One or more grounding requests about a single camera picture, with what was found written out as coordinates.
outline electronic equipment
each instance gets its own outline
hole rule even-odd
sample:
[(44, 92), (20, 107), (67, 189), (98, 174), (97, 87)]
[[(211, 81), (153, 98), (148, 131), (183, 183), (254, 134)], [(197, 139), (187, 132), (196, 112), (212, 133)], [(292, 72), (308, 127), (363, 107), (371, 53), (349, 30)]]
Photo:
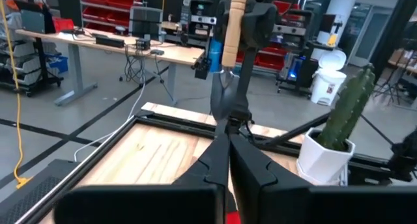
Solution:
[(139, 51), (147, 51), (151, 48), (151, 41), (147, 38), (136, 39), (136, 49)]
[(66, 34), (71, 34), (71, 35), (85, 35), (85, 31), (82, 29), (62, 29), (61, 31), (59, 31), (60, 33), (66, 33)]
[(149, 7), (130, 9), (129, 35), (162, 41), (162, 10)]
[(102, 34), (99, 34), (99, 33), (91, 33), (91, 36), (93, 36), (93, 37), (105, 37), (105, 38), (107, 38), (108, 36), (107, 35), (102, 35)]
[(117, 38), (109, 38), (107, 36), (96, 36), (96, 44), (111, 46), (114, 48), (123, 48), (124, 40)]
[(216, 25), (215, 16), (210, 16), (212, 1), (190, 0), (190, 13), (188, 14), (188, 34), (196, 35), (195, 30), (204, 30), (209, 36), (210, 30)]
[(55, 33), (52, 14), (45, 5), (40, 7), (36, 3), (14, 0), (22, 15), (22, 28), (35, 33)]
[(165, 52), (159, 49), (152, 49), (151, 55), (163, 55)]
[(289, 9), (286, 20), (279, 20), (275, 24), (273, 36), (282, 36), (281, 44), (285, 49), (301, 52), (312, 36), (311, 23), (314, 13), (309, 10)]
[(197, 62), (191, 67), (195, 70), (194, 78), (206, 80), (207, 75), (211, 67), (212, 60), (210, 58), (203, 57), (198, 59)]

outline blue bin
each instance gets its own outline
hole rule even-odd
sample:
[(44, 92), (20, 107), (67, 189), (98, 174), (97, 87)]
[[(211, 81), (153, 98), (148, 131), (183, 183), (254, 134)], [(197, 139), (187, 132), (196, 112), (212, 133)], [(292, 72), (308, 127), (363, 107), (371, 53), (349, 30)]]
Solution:
[(64, 57), (61, 54), (58, 54), (58, 55), (45, 54), (45, 56), (48, 59), (49, 66), (51, 68), (57, 68), (59, 70), (59, 74), (62, 74), (68, 71), (68, 57)]

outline white desk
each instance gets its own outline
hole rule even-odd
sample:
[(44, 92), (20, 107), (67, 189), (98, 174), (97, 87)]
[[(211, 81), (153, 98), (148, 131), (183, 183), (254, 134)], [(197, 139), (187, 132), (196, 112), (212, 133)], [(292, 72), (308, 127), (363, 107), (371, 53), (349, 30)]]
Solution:
[[(94, 29), (85, 29), (88, 33), (96, 33), (106, 35), (110, 38), (118, 38), (124, 40), (125, 44), (135, 44), (136, 37), (132, 36), (119, 36), (114, 35), (112, 33), (97, 31)], [(89, 91), (93, 90), (97, 87), (97, 83), (90, 84), (88, 86), (84, 86), (83, 78), (81, 73), (81, 61), (79, 57), (79, 47), (84, 46), (88, 48), (94, 49), (102, 49), (104, 51), (112, 51), (115, 53), (122, 53), (125, 54), (125, 48), (114, 48), (110, 46), (103, 46), (96, 44), (93, 38), (89, 38), (87, 36), (77, 36), (76, 40), (72, 37), (72, 35), (65, 35), (65, 34), (41, 34), (41, 33), (34, 33), (30, 31), (24, 30), (16, 30), (16, 33), (26, 36), (31, 36), (34, 38), (41, 38), (46, 39), (52, 42), (64, 42), (68, 44), (68, 52), (69, 52), (69, 74), (70, 79), (72, 81), (72, 91), (66, 93), (64, 96), (58, 98), (55, 101), (55, 104), (58, 106), (68, 104), (80, 97), (84, 94), (88, 93)], [(159, 61), (167, 61), (169, 62), (169, 69), (168, 69), (168, 83), (167, 88), (169, 93), (174, 98), (173, 102), (176, 102), (175, 95), (174, 95), (174, 82), (175, 82), (175, 70), (177, 64), (186, 64), (186, 65), (194, 65), (196, 60), (204, 54), (203, 49), (199, 48), (184, 48), (180, 46), (176, 46), (174, 44), (170, 44), (164, 42), (163, 44), (159, 44), (158, 41), (152, 41), (153, 49), (160, 49), (164, 51), (163, 55), (150, 55), (148, 51), (143, 51), (142, 56), (150, 59), (156, 59)], [(136, 50), (133, 48), (128, 48), (129, 55), (137, 55)]]

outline white plant pot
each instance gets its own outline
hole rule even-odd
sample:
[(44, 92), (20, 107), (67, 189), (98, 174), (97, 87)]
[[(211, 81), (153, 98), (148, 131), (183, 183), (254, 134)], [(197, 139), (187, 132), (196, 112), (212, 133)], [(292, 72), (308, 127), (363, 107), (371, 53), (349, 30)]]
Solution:
[(349, 146), (347, 152), (328, 150), (310, 137), (317, 132), (321, 130), (311, 128), (304, 137), (296, 162), (298, 174), (315, 185), (336, 185), (345, 165), (353, 156), (355, 144), (346, 140)]

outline green cactus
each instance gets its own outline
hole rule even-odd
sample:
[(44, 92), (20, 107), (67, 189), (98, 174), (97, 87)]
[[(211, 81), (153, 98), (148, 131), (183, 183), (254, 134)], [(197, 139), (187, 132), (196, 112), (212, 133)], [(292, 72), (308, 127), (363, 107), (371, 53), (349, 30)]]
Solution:
[(356, 126), (360, 114), (371, 96), (375, 75), (369, 64), (357, 76), (350, 79), (340, 93), (335, 108), (330, 113), (326, 126), (316, 141), (330, 150), (346, 151), (344, 141)]

